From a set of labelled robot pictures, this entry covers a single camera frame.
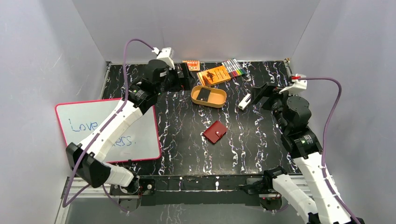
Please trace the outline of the red card holder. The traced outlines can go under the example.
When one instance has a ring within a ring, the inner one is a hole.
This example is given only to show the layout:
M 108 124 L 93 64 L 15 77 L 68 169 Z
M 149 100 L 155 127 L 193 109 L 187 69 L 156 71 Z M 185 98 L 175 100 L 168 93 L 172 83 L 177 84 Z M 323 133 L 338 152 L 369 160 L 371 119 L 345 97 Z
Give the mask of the red card holder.
M 227 127 L 220 121 L 215 121 L 203 132 L 203 136 L 212 144 L 218 142 L 227 132 Z

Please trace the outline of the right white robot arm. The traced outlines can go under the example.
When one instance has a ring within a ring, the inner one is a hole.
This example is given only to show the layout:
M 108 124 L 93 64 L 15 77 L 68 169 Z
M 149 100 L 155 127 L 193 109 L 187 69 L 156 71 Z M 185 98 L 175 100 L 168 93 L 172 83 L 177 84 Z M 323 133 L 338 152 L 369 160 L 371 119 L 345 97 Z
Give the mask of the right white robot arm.
M 311 195 L 304 193 L 281 166 L 264 171 L 263 188 L 281 194 L 306 224 L 362 224 L 364 220 L 347 209 L 325 163 L 325 151 L 309 128 L 309 102 L 289 91 L 266 83 L 253 87 L 250 103 L 262 98 L 262 109 L 271 111 L 281 128 L 281 141 L 301 171 Z

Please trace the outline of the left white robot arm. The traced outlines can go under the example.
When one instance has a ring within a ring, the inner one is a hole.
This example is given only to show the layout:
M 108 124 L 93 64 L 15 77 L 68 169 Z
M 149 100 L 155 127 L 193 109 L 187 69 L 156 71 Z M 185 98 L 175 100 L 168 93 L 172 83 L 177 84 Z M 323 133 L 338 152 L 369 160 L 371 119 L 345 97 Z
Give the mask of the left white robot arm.
M 157 103 L 161 94 L 193 88 L 195 78 L 187 63 L 180 63 L 180 68 L 171 68 L 159 59 L 150 60 L 143 75 L 127 87 L 124 99 L 99 127 L 78 144 L 68 144 L 65 151 L 72 175 L 81 177 L 93 188 L 107 183 L 120 186 L 128 194 L 136 193 L 139 176 L 104 159 L 121 135 Z

